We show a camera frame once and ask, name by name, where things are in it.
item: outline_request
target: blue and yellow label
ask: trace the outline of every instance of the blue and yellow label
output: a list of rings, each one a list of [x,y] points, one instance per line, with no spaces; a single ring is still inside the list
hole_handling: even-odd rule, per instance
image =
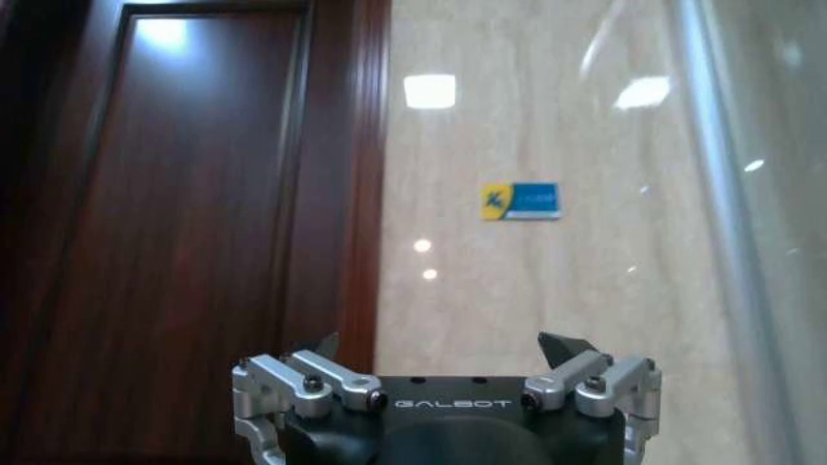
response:
[[[556,220],[557,184],[513,183],[481,186],[482,220]]]

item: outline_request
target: bolt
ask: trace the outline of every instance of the bolt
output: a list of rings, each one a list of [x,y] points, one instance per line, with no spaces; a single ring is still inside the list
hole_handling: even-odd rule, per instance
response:
[[[605,379],[602,376],[589,376],[589,379],[585,380],[585,389],[592,390],[593,392],[605,392]]]
[[[542,403],[537,397],[537,394],[526,391],[518,397],[518,405],[521,405],[521,408],[528,412],[536,412],[540,410]]]
[[[324,388],[324,382],[318,375],[308,375],[305,376],[305,380],[302,382],[306,392],[318,392],[321,388]]]
[[[388,405],[388,395],[380,389],[376,389],[366,396],[366,410],[369,412],[377,412]]]

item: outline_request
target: silver metal bracket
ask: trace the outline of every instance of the silver metal bracket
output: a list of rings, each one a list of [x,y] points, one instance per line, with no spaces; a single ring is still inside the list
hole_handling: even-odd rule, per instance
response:
[[[625,416],[624,465],[638,465],[644,444],[660,428],[661,373],[650,358],[620,360],[602,373],[577,384],[577,411],[605,418],[614,408]]]
[[[244,436],[257,465],[284,465],[277,446],[276,421],[290,409],[298,417],[316,419],[332,408],[333,389],[270,356],[254,356],[232,367],[232,422]]]
[[[525,378],[520,398],[522,406],[538,412],[558,410],[565,403],[565,395],[578,383],[598,375],[609,362],[609,356],[584,351],[550,372]]]
[[[353,373],[310,351],[293,353],[286,358],[286,364],[304,373],[317,375],[333,388],[333,393],[346,409],[374,412],[388,404],[388,396],[376,376]]]

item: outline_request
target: door panel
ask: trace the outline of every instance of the door panel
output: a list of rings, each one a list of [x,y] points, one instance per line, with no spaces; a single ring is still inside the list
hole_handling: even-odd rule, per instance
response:
[[[93,0],[83,24],[9,320],[6,444],[37,462],[237,460],[230,365],[340,320],[352,2]]]
[[[278,347],[278,138],[298,16],[127,21],[25,438],[45,455],[193,444],[214,455],[226,368]]]

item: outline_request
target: marble wall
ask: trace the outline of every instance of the marble wall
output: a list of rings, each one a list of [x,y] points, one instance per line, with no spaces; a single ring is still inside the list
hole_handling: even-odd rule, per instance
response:
[[[392,4],[377,372],[540,373],[537,331],[586,337],[662,369],[649,463],[749,463],[669,2]],[[452,108],[405,106],[420,74]],[[497,181],[557,182],[561,219],[482,222]]]

